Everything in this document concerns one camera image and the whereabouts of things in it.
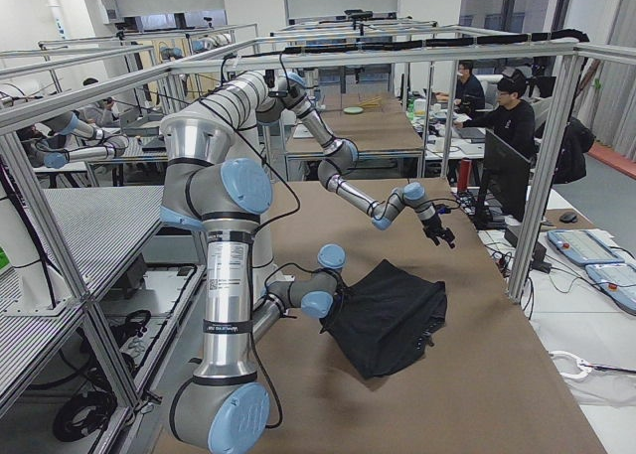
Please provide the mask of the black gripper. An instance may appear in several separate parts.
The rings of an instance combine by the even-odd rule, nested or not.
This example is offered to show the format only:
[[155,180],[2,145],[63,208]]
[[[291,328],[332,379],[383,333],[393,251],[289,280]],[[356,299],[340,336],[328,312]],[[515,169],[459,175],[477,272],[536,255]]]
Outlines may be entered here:
[[334,300],[337,302],[334,318],[337,319],[342,313],[347,302],[355,295],[355,291],[345,282],[339,282],[336,288]]
[[444,240],[450,248],[455,247],[455,236],[449,227],[444,227],[438,214],[434,214],[429,219],[422,222],[422,229],[427,238],[432,240],[436,246]]

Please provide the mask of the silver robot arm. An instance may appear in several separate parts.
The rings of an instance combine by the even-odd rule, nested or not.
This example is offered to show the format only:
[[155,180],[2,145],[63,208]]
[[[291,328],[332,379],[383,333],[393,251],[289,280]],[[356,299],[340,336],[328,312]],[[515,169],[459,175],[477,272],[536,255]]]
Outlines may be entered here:
[[316,318],[333,306],[346,254],[337,244],[318,253],[305,281],[265,281],[254,298],[252,250],[272,185],[251,158],[229,158],[236,123],[182,110],[165,117],[169,155],[160,217],[201,232],[207,243],[203,358],[171,395],[167,424],[180,441],[212,453],[246,453],[266,428],[270,397],[251,359],[256,340],[290,308]]
[[307,96],[307,86],[301,76],[295,73],[280,76],[276,80],[276,88],[272,89],[263,74],[246,72],[224,83],[221,89],[233,87],[247,93],[246,102],[241,107],[262,123],[279,116],[282,110],[294,112],[322,148],[323,160],[318,167],[321,185],[364,212],[376,228],[388,228],[402,210],[410,208],[420,220],[424,234],[434,244],[444,240],[449,246],[454,245],[455,235],[450,228],[442,225],[434,203],[427,198],[420,183],[396,188],[385,201],[379,202],[345,179],[344,172],[358,161],[357,148],[352,141],[339,138],[332,132]]

